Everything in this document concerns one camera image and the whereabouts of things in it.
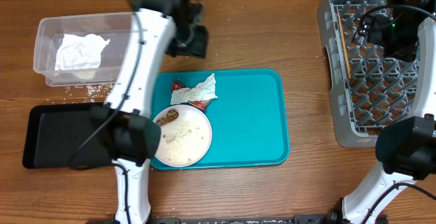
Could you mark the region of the wooden chopstick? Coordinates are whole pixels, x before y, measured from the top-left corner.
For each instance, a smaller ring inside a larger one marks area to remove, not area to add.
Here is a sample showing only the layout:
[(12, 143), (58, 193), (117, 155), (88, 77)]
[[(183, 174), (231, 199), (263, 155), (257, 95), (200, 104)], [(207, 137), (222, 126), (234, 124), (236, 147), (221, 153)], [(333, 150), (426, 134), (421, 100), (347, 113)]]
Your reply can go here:
[(347, 71), (347, 77), (348, 77), (349, 80), (351, 80), (351, 78), (352, 78), (351, 68), (350, 68), (350, 65), (349, 65), (349, 59), (348, 59), (347, 48), (346, 48), (347, 46), (345, 44), (343, 25), (342, 25), (341, 14), (340, 14), (339, 10), (337, 10), (337, 17), (338, 17), (339, 34), (340, 34), (341, 45), (342, 45), (343, 54), (344, 54), (344, 61), (345, 61), (345, 67), (346, 67), (346, 71)]

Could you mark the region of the brown food scrap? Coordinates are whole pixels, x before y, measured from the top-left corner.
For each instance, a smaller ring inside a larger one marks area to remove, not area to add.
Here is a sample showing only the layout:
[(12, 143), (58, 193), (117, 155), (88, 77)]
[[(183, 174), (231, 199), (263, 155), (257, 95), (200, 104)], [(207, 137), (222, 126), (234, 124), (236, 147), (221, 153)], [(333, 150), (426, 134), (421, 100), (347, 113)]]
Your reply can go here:
[(176, 109), (170, 109), (166, 112), (164, 116), (158, 118), (155, 123), (158, 124), (160, 127), (162, 127), (176, 120), (178, 117), (179, 117), (178, 111)]

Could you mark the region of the red sauce packet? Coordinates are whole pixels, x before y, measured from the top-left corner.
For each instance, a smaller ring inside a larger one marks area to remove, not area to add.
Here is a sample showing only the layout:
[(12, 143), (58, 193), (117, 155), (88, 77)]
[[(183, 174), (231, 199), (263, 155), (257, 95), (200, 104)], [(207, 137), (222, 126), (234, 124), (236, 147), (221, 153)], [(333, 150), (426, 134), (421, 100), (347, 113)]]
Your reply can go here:
[[(186, 86), (179, 81), (174, 81), (172, 84), (171, 91), (173, 92), (173, 91), (176, 91), (176, 90), (179, 90), (182, 88), (186, 88)], [(201, 111), (205, 111), (207, 109), (207, 106), (209, 105), (209, 103), (211, 101), (212, 101), (211, 99), (201, 100), (201, 101), (187, 101), (187, 102), (185, 102), (185, 104), (189, 104), (193, 107), (196, 107), (197, 109), (199, 109)]]

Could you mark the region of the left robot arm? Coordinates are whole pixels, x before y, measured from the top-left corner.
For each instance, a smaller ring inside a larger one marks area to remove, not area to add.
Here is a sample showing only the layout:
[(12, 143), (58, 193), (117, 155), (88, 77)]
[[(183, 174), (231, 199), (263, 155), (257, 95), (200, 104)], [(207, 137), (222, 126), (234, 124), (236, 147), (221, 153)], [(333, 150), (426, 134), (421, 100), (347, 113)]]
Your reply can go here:
[(165, 55), (205, 58), (204, 5), (191, 0), (127, 0), (131, 29), (123, 64), (102, 106), (90, 109), (96, 138), (116, 172), (118, 208), (109, 223), (150, 223), (149, 165), (161, 129), (151, 118), (155, 82)]

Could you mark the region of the white round plate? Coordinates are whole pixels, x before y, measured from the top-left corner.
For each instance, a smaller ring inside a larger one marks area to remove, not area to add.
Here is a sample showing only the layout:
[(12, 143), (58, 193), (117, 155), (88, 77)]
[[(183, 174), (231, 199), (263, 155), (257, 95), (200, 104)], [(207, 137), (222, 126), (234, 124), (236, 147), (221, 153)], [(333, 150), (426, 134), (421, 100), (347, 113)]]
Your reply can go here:
[(193, 165), (206, 155), (211, 146), (211, 123), (201, 110), (189, 105), (170, 106), (158, 113), (153, 121), (170, 109), (176, 109), (179, 117), (160, 127), (161, 138), (155, 158), (171, 167)]

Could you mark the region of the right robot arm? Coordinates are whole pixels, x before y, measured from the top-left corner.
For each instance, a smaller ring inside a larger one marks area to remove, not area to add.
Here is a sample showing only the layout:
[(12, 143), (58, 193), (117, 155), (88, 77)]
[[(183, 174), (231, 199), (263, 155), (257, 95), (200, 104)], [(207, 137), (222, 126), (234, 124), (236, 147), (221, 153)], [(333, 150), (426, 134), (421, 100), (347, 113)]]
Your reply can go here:
[(385, 223), (435, 173), (435, 0), (324, 0), (318, 23), (337, 142), (374, 147), (373, 169), (325, 223)]

